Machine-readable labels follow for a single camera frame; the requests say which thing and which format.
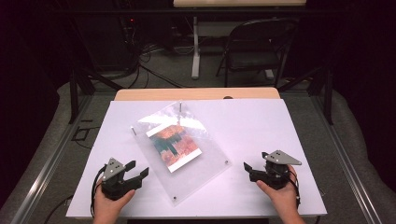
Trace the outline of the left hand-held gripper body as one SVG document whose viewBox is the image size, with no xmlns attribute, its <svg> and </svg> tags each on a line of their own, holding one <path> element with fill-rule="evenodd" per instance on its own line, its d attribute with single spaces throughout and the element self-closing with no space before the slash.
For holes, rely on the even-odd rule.
<svg viewBox="0 0 396 224">
<path fill-rule="evenodd" d="M 123 197 L 131 187 L 124 178 L 125 166 L 114 158 L 110 158 L 102 177 L 102 192 L 105 196 L 116 201 Z"/>
</svg>

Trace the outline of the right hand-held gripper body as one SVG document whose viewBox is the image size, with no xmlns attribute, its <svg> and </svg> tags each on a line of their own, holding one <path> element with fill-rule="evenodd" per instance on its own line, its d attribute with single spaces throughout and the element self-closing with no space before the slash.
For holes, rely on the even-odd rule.
<svg viewBox="0 0 396 224">
<path fill-rule="evenodd" d="M 250 176 L 249 179 L 251 182 L 260 180 L 273 189 L 282 189 L 290 181 L 290 169 L 288 166 L 301 165 L 302 163 L 282 150 L 276 150 L 268 154 L 264 165 L 265 170 L 256 170 L 258 171 L 258 176 Z"/>
</svg>

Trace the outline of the white board sheet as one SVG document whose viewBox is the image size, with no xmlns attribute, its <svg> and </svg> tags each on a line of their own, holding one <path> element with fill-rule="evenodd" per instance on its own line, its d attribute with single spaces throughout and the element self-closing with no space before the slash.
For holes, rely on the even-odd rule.
<svg viewBox="0 0 396 224">
<path fill-rule="evenodd" d="M 262 152 L 282 150 L 300 161 L 293 165 L 297 173 L 303 216 L 323 216 L 326 208 L 305 157 L 290 113 L 281 99 L 220 99 L 199 101 L 206 111 L 203 120 L 211 136 L 232 163 L 190 197 L 173 204 L 157 176 L 150 171 L 142 187 L 122 209 L 121 216 L 133 219 L 265 218 L 276 215 L 270 199 L 249 179 L 244 162 L 261 170 Z M 91 215 L 92 183 L 98 170 L 110 158 L 121 163 L 136 161 L 127 178 L 149 168 L 149 162 L 137 144 L 133 124 L 148 114 L 178 102 L 113 101 L 93 144 L 79 181 L 68 217 Z"/>
</svg>

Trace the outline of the painted picture card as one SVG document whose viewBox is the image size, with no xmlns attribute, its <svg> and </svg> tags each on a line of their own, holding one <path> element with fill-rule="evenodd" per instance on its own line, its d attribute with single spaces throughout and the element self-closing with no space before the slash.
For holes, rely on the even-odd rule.
<svg viewBox="0 0 396 224">
<path fill-rule="evenodd" d="M 186 129 L 179 124 L 161 124 L 146 132 L 170 173 L 202 154 Z"/>
</svg>

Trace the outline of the person's left hand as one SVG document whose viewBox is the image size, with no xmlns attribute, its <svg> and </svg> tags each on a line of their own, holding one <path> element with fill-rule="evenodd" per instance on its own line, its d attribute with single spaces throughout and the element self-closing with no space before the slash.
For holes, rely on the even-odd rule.
<svg viewBox="0 0 396 224">
<path fill-rule="evenodd" d="M 116 201 L 108 199 L 102 192 L 102 185 L 97 186 L 94 197 L 94 218 L 118 219 L 121 209 L 132 200 L 135 190 L 128 191 Z"/>
</svg>

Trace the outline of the wooden table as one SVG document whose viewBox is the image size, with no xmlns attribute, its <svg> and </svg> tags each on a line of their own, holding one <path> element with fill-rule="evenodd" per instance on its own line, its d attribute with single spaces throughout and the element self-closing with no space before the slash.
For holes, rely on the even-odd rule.
<svg viewBox="0 0 396 224">
<path fill-rule="evenodd" d="M 116 93 L 115 101 L 218 100 L 224 96 L 234 99 L 279 99 L 276 88 L 184 88 L 184 89 L 124 89 Z"/>
</svg>

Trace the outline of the clear acrylic picture frame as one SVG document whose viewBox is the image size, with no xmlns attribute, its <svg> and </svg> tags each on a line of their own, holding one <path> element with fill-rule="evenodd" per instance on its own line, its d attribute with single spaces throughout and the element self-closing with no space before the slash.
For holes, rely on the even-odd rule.
<svg viewBox="0 0 396 224">
<path fill-rule="evenodd" d="M 201 103 L 181 101 L 182 114 L 179 115 L 179 102 L 173 102 L 138 119 L 132 127 L 134 138 L 149 163 L 150 171 L 157 176 L 173 204 L 187 199 L 232 165 L 206 128 L 203 120 L 207 118 L 207 114 L 201 107 Z M 168 171 L 160 154 L 146 135 L 146 132 L 165 123 L 183 126 L 202 150 L 200 156 L 173 173 Z"/>
</svg>

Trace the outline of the light desk with white leg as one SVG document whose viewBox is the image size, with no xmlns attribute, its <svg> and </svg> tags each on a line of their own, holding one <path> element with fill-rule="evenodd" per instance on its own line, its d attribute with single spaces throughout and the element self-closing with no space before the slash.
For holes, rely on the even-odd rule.
<svg viewBox="0 0 396 224">
<path fill-rule="evenodd" d="M 283 7 L 305 7 L 306 0 L 174 0 L 174 7 L 182 9 L 242 9 L 252 7 L 269 7 L 278 9 Z M 191 78 L 200 75 L 200 37 L 224 37 L 237 25 L 236 21 L 202 21 L 193 17 L 193 60 Z"/>
</svg>

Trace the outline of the black folding chair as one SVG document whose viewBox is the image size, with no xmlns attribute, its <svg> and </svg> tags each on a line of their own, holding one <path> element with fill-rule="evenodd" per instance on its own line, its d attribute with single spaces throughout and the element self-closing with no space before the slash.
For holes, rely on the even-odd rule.
<svg viewBox="0 0 396 224">
<path fill-rule="evenodd" d="M 288 18 L 253 20 L 237 25 L 227 38 L 216 76 L 224 69 L 224 86 L 227 87 L 230 72 L 276 70 L 276 87 L 297 29 L 297 20 Z"/>
</svg>

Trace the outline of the black metal stand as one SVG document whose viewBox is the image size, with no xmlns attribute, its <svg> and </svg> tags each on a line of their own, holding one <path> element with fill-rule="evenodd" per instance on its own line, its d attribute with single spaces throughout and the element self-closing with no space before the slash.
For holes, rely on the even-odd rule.
<svg viewBox="0 0 396 224">
<path fill-rule="evenodd" d="M 71 118 L 69 123 L 72 124 L 78 117 L 79 114 L 79 104 L 78 104 L 78 90 L 82 90 L 84 94 L 93 95 L 95 93 L 95 87 L 91 82 L 91 78 L 99 80 L 101 83 L 107 85 L 111 89 L 115 91 L 119 91 L 122 89 L 122 86 L 116 84 L 110 79 L 99 75 L 93 70 L 75 66 L 72 69 L 70 78 L 69 78 L 69 90 L 70 90 L 70 103 L 71 103 Z"/>
<path fill-rule="evenodd" d="M 279 92 L 288 91 L 294 86 L 301 83 L 303 80 L 311 78 L 307 92 L 310 96 L 318 96 L 321 92 L 324 93 L 323 99 L 323 115 L 330 125 L 332 121 L 332 71 L 328 66 L 319 66 L 311 71 L 295 78 L 291 82 L 284 84 L 277 88 Z"/>
</svg>

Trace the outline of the black equipment rack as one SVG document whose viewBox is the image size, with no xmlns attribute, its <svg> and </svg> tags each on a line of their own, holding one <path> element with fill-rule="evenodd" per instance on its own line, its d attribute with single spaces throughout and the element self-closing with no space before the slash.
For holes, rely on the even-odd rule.
<svg viewBox="0 0 396 224">
<path fill-rule="evenodd" d="M 134 0 L 115 0 L 115 5 L 116 8 L 120 10 L 134 9 Z M 119 22 L 128 51 L 128 61 L 131 63 L 131 66 L 138 66 L 139 49 L 134 42 L 136 31 L 134 18 L 131 16 L 120 16 Z"/>
</svg>

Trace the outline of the person's right hand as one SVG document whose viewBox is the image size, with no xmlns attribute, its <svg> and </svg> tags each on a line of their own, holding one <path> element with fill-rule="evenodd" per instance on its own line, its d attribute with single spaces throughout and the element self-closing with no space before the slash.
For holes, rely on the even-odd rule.
<svg viewBox="0 0 396 224">
<path fill-rule="evenodd" d="M 291 165 L 290 181 L 282 189 L 273 189 L 264 182 L 258 180 L 257 186 L 270 198 L 278 215 L 299 214 L 297 205 L 296 172 Z"/>
</svg>

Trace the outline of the aluminium floor rail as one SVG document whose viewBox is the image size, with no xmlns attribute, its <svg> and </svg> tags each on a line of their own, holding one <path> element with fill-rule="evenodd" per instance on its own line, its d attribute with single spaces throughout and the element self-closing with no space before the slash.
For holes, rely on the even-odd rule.
<svg viewBox="0 0 396 224">
<path fill-rule="evenodd" d="M 348 185 L 350 186 L 358 205 L 367 221 L 367 224 L 383 224 L 381 218 L 375 210 L 374 204 L 370 199 L 366 187 L 363 186 L 361 179 L 354 168 L 352 161 L 347 155 L 344 145 L 341 139 L 334 129 L 334 127 L 329 123 L 328 119 L 325 117 L 323 109 L 324 105 L 320 101 L 318 96 L 312 96 L 311 101 L 313 106 L 318 112 L 322 123 L 324 124 L 327 133 L 330 135 L 332 142 L 335 147 L 335 157 L 340 163 L 340 166 L 346 176 Z"/>
<path fill-rule="evenodd" d="M 101 115 L 91 115 L 92 96 L 80 99 L 69 123 L 69 102 L 61 100 L 33 161 L 12 193 L 14 214 L 6 224 L 80 224 L 66 215 L 98 132 Z"/>
</svg>

